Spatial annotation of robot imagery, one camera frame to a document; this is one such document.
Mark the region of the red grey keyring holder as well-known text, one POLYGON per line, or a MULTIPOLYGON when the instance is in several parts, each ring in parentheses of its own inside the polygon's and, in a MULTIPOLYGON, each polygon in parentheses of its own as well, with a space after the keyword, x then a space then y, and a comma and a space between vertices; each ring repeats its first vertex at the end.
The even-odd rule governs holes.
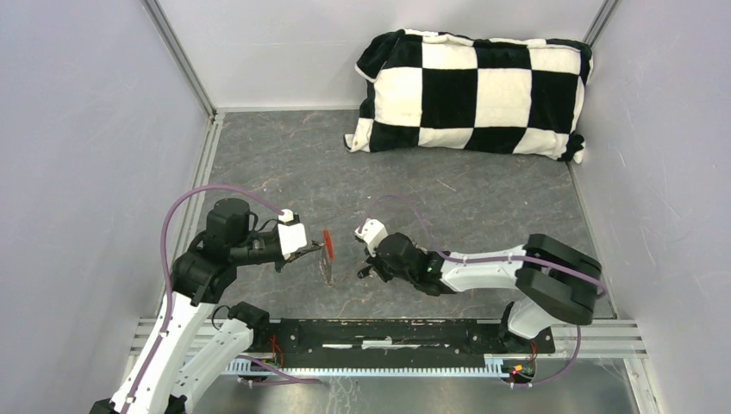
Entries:
POLYGON ((332 263, 334 261, 334 247, 331 235, 327 229, 322 231, 323 241, 321 249, 320 269, 325 283, 329 287, 334 286, 332 263))

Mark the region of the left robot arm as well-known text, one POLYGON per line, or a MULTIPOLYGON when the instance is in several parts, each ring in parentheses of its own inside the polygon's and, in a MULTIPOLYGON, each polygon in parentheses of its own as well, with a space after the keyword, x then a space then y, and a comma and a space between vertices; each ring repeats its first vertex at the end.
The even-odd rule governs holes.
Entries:
POLYGON ((280 272, 300 257, 317 252, 296 213, 283 210, 270 230, 258 228, 249 203, 218 201, 206 227, 168 268, 166 297, 138 361, 109 399, 93 413, 191 413, 227 365, 246 350, 260 351, 271 340, 268 312, 240 302, 192 358, 187 354, 207 317, 241 267, 273 264, 280 272))

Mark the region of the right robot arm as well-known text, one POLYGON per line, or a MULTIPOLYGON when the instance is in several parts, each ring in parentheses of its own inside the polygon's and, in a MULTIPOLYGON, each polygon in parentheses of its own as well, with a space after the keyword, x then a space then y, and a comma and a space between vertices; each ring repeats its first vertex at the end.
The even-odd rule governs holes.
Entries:
POLYGON ((509 352, 523 350, 554 324, 591 324, 596 302, 607 292, 597 260, 543 234, 532 234, 508 250, 481 254, 427 250, 384 229, 358 230, 355 237, 367 253, 361 277, 402 279, 435 297, 479 289, 521 292, 497 330, 500 345, 509 352))

